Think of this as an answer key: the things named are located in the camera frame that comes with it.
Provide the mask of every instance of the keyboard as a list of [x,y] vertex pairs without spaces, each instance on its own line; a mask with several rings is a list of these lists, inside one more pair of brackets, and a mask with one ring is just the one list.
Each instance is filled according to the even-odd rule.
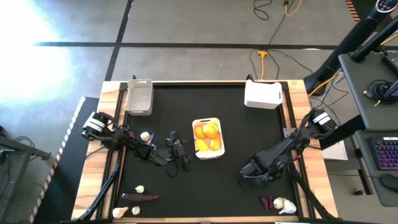
[[398,137],[369,138],[379,170],[398,170]]

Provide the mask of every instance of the white container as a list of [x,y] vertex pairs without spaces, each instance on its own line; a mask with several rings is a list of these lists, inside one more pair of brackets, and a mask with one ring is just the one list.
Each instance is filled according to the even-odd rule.
[[192,122],[192,131],[193,131],[193,138],[195,139],[195,141],[199,138],[196,137],[195,135],[195,127],[197,126],[203,126],[209,122],[215,123],[218,127],[218,137],[220,139],[220,143],[221,143],[221,148],[218,150],[212,150],[210,149],[209,145],[210,145],[210,139],[206,138],[203,139],[207,146],[209,147],[209,149],[206,152],[202,152],[202,151],[198,151],[196,153],[197,157],[200,160],[205,160],[205,159],[216,159],[219,158],[220,156],[222,156],[225,153],[225,148],[224,148],[224,141],[223,141],[223,132],[221,130],[221,124],[218,118],[206,118],[206,119],[196,119]]
[[154,87],[151,80],[129,80],[127,103],[124,109],[133,116],[147,116],[152,113]]
[[256,83],[246,80],[244,87],[244,104],[252,108],[273,110],[282,103],[282,85]]

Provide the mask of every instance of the garlic bulb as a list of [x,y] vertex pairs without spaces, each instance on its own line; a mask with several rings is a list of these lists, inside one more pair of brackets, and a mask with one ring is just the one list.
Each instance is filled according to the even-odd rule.
[[286,200],[286,198],[282,198],[282,197],[279,197],[279,198],[276,198],[275,200],[274,200],[274,207],[276,208],[276,209],[281,209],[281,208],[283,208],[284,207],[284,201]]
[[124,208],[114,208],[112,210],[112,215],[114,218],[121,218],[125,214],[125,212],[129,209],[129,207]]
[[138,206],[135,206],[131,209],[133,215],[138,215],[141,212],[141,209]]
[[145,188],[144,188],[144,186],[142,186],[142,185],[136,187],[136,191],[137,191],[137,193],[139,193],[139,194],[144,193],[144,190],[145,190]]
[[291,202],[290,200],[285,200],[284,201],[284,207],[281,211],[279,211],[279,214],[282,213],[288,213],[288,214],[293,214],[297,210],[296,206]]
[[150,134],[148,132],[144,132],[144,133],[141,133],[140,137],[144,142],[147,142],[150,138]]

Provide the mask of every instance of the purple vegetable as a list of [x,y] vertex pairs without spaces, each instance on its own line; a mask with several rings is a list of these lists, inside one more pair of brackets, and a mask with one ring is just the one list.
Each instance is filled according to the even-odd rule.
[[260,202],[262,204],[262,206],[264,207],[265,210],[268,210],[268,201],[264,196],[260,197]]
[[122,199],[125,202],[150,202],[157,200],[157,195],[144,195],[144,194],[122,194]]
[[275,207],[274,207],[274,198],[272,198],[272,196],[269,196],[268,202],[269,202],[269,209],[275,209]]

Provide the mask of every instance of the yellow fruit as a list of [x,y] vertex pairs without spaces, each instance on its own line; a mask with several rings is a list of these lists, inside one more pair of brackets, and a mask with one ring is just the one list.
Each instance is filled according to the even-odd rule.
[[201,126],[195,127],[194,133],[197,138],[200,138],[200,139],[206,138],[205,133],[203,133],[203,129],[201,128]]
[[219,138],[215,138],[210,140],[210,149],[212,150],[218,150],[221,147],[221,141]]
[[217,138],[218,127],[215,123],[209,122],[203,126],[203,133],[205,133],[205,136],[208,138]]
[[195,141],[195,145],[197,146],[197,149],[202,152],[206,152],[208,149],[206,142],[202,139],[197,139]]

